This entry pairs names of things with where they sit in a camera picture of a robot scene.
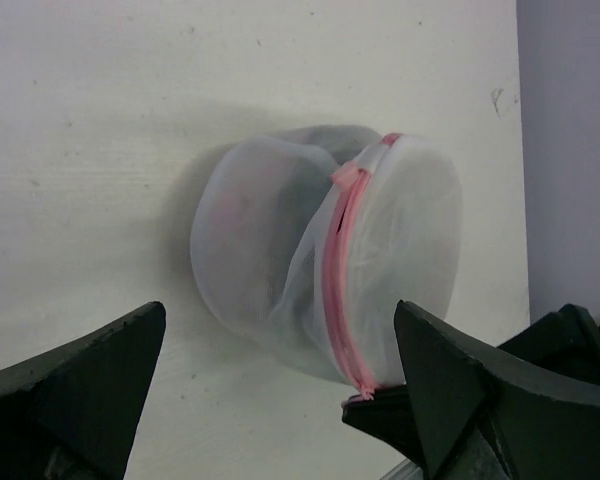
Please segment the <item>white mesh laundry bag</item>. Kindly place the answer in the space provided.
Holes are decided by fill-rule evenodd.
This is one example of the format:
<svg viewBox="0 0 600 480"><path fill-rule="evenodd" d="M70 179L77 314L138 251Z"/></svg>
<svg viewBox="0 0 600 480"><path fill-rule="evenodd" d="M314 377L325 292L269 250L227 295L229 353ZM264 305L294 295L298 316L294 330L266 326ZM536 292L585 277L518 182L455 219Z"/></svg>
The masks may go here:
<svg viewBox="0 0 600 480"><path fill-rule="evenodd" d="M462 190L430 141L321 125L235 144L192 225L200 295L288 367L369 398L405 381L398 303L447 314Z"/></svg>

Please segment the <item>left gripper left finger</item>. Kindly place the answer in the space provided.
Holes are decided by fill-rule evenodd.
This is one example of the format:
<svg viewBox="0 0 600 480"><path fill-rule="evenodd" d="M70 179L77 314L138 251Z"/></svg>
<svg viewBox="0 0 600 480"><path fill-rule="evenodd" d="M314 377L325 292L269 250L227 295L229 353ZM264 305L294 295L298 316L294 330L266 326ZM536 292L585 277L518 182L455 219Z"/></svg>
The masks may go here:
<svg viewBox="0 0 600 480"><path fill-rule="evenodd" d="M165 330L149 302L0 370L0 479L123 478Z"/></svg>

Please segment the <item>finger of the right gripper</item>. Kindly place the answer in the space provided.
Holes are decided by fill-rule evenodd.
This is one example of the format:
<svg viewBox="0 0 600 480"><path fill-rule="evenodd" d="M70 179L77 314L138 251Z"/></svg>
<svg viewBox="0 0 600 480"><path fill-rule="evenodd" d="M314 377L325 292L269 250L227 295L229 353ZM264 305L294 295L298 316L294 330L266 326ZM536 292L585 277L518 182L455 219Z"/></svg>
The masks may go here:
<svg viewBox="0 0 600 480"><path fill-rule="evenodd" d="M391 446L416 465L425 458L406 385L377 390L371 400L350 397L342 422Z"/></svg>

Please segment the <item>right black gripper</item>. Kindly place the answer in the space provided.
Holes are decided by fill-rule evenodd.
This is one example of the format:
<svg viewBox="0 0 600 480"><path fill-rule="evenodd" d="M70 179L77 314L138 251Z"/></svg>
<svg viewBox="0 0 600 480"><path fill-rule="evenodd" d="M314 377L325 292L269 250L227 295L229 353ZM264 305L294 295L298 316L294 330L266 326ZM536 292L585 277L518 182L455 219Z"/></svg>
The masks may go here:
<svg viewBox="0 0 600 480"><path fill-rule="evenodd" d="M583 307L567 304L499 349L545 370L600 386L600 325Z"/></svg>

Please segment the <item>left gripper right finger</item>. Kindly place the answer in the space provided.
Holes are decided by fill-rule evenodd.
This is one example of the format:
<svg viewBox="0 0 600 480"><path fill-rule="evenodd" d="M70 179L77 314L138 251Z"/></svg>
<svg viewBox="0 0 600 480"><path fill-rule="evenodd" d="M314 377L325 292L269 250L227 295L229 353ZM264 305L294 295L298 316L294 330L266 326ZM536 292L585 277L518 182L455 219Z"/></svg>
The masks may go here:
<svg viewBox="0 0 600 480"><path fill-rule="evenodd" d="M600 479L600 386L531 363L411 302L394 326L428 479Z"/></svg>

